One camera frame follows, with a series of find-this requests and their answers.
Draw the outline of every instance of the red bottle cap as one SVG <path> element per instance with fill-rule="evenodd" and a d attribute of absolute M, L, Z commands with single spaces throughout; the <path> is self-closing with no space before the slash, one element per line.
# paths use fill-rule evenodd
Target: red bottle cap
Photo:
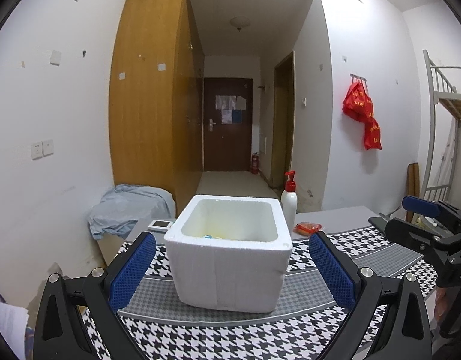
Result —
<path fill-rule="evenodd" d="M 287 176 L 286 191 L 295 192 L 295 187 L 296 187 L 296 184 L 294 181 L 295 171 L 291 170 L 290 172 L 287 172 L 286 176 Z"/>

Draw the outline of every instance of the white bottle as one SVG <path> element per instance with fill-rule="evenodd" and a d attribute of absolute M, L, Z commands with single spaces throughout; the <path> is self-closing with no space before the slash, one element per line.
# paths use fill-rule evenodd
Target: white bottle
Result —
<path fill-rule="evenodd" d="M 291 233 L 294 229 L 295 214 L 297 212 L 297 194 L 295 193 L 295 172 L 291 170 L 286 173 L 287 180 L 285 185 L 285 191 L 282 192 L 280 203 L 282 204 L 282 211 L 286 219 L 287 227 Z"/>

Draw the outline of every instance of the light blue cloth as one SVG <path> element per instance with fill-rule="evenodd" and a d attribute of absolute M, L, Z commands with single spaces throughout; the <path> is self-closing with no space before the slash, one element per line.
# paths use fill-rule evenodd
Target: light blue cloth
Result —
<path fill-rule="evenodd" d="M 120 184 L 107 192 L 89 215 L 94 239 L 104 233 L 126 238 L 137 221 L 152 215 L 155 219 L 175 218 L 172 194 L 161 188 Z"/>

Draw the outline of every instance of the fire extinguisher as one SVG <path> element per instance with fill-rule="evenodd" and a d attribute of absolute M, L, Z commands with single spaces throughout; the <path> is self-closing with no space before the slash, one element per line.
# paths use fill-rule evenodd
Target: fire extinguisher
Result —
<path fill-rule="evenodd" d="M 253 175 L 259 174 L 259 153 L 252 154 L 252 165 L 250 167 L 250 172 Z"/>

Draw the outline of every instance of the blue gripper pad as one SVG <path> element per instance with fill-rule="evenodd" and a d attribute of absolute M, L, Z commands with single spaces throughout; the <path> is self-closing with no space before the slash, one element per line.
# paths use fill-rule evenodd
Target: blue gripper pad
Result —
<path fill-rule="evenodd" d="M 109 305 L 112 311 L 127 307 L 154 257 L 155 238 L 149 234 L 134 250 L 110 285 Z"/>
<path fill-rule="evenodd" d="M 352 310 L 356 304 L 354 283 L 318 233 L 309 239 L 309 254 L 337 305 Z"/>
<path fill-rule="evenodd" d="M 436 203 L 428 202 L 414 196 L 404 197 L 402 199 L 402 207 L 407 211 L 416 212 L 428 218 L 437 218 L 440 215 L 440 209 Z"/>

